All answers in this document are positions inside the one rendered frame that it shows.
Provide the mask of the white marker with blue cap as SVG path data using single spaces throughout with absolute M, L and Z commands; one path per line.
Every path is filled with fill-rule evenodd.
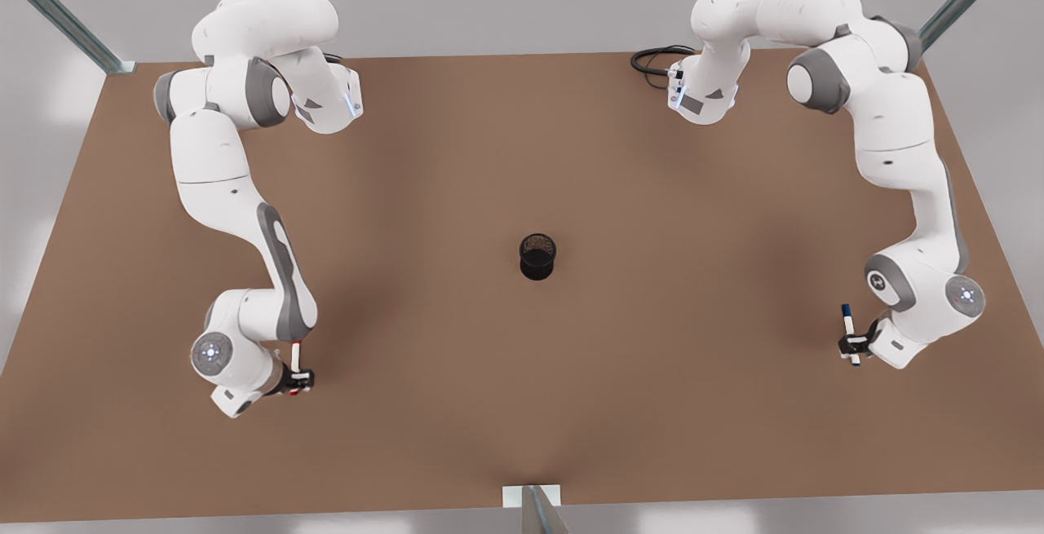
M 859 357 L 858 350 L 852 345 L 853 342 L 858 338 L 856 336 L 855 325 L 853 317 L 851 314 L 851 308 L 849 303 L 843 303 L 840 305 L 840 311 L 843 311 L 843 326 L 845 326 L 845 333 L 843 338 L 838 341 L 838 351 L 843 359 L 850 359 L 853 367 L 859 367 L 861 365 L 861 359 Z

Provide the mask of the black mesh pen holder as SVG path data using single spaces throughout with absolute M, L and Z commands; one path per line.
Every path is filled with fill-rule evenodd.
M 555 263 L 556 243 L 543 233 L 529 234 L 520 243 L 520 271 L 530 280 L 544 280 L 551 276 Z

